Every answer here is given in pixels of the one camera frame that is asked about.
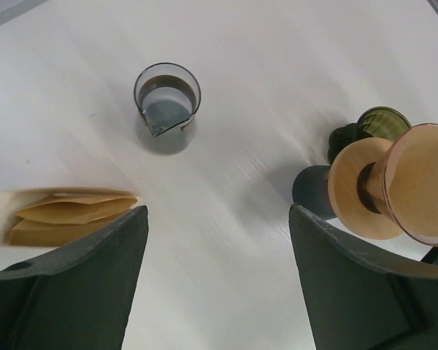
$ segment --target amber glass dripper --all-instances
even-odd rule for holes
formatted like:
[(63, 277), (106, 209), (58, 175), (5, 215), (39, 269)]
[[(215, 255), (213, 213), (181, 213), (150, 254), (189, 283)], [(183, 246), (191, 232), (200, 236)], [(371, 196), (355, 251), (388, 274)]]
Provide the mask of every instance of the amber glass dripper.
[(409, 129), (364, 171), (358, 194), (365, 207), (415, 240), (438, 246), (438, 125)]

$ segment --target white countertop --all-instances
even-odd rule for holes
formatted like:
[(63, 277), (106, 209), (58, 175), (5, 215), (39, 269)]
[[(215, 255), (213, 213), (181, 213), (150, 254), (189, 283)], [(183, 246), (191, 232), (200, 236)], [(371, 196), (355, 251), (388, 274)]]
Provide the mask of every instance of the white countertop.
[[(203, 93), (192, 144), (170, 156), (136, 132), (134, 81), (159, 61), (190, 69)], [(125, 350), (311, 350), (291, 185), (326, 163), (332, 129), (377, 105), (438, 123), (427, 0), (50, 0), (0, 26), (0, 190), (144, 195)], [(0, 268), (38, 252), (0, 248)]]

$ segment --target beige cardboard box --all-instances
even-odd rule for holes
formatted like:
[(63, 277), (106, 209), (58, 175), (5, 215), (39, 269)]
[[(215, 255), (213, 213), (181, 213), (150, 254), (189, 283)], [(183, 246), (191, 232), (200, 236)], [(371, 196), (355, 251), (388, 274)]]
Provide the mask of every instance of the beige cardboard box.
[(42, 201), (50, 195), (58, 195), (62, 198), (107, 196), (111, 198), (134, 197), (136, 202), (131, 208), (142, 204), (141, 196), (125, 190), (116, 190), (106, 187), (42, 187), (14, 191), (0, 191), (0, 246), (6, 246), (7, 236), (16, 224), (22, 219), (15, 213), (21, 209)]

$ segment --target brown paper filter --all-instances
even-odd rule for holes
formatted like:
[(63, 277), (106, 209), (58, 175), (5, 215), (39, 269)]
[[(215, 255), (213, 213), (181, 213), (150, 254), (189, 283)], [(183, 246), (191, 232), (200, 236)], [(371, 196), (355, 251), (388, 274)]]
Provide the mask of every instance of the brown paper filter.
[(126, 213), (128, 210), (87, 225), (53, 225), (25, 219), (11, 230), (8, 243), (17, 246), (62, 246), (104, 228)]
[(131, 198), (46, 198), (16, 212), (16, 216), (54, 225), (85, 225), (98, 219), (122, 213), (137, 202)]

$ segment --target green glass cup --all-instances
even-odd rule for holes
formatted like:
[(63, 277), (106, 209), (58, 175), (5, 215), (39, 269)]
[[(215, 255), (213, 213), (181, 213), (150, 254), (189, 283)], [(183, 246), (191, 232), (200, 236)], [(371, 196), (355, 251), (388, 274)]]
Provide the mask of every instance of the green glass cup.
[(411, 127), (409, 120), (393, 108), (371, 108), (363, 113), (357, 122), (338, 128), (329, 135), (328, 161), (332, 164), (336, 156), (355, 141), (367, 137), (395, 141)]

